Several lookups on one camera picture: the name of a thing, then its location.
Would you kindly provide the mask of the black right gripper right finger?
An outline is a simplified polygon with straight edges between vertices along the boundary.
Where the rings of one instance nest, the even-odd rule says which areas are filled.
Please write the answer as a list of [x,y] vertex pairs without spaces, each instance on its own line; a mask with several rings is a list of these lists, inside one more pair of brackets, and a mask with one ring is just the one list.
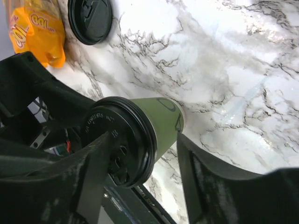
[[182,133],[177,151],[189,223],[298,223],[297,168],[249,172],[206,152]]

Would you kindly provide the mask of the green paper coffee cup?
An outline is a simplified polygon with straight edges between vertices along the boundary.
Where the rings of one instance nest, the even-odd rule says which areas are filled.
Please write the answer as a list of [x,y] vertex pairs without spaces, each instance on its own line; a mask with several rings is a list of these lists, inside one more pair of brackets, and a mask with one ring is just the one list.
[[157,140],[155,160],[159,160],[177,141],[177,133],[185,127],[185,113],[180,104],[169,98],[138,98],[131,100],[151,122]]

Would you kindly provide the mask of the black plastic cup lid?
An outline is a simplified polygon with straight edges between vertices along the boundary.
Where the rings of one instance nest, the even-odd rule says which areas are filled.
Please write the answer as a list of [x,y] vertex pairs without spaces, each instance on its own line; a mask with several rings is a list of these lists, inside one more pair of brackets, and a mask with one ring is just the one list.
[[157,151],[153,125],[141,107],[122,97],[106,97],[92,105],[81,126],[85,147],[104,133],[111,136],[108,168],[117,186],[131,188],[150,177]]

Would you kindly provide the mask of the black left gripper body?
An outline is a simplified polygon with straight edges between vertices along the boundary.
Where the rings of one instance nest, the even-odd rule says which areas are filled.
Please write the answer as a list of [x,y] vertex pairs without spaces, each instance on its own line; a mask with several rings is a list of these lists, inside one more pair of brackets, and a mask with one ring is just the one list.
[[[45,103],[51,121],[39,123],[28,106],[39,98]],[[46,137],[45,128],[62,136],[52,142],[66,140],[64,131],[78,127],[93,100],[76,92],[51,75],[29,51],[0,62],[0,130],[1,156],[38,156],[38,136]]]

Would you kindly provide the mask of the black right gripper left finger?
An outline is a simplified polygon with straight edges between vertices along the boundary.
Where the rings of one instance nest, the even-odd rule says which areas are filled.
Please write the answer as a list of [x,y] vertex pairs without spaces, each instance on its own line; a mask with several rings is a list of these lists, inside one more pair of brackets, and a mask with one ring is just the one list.
[[67,157],[0,142],[3,224],[95,224],[109,160],[109,134]]

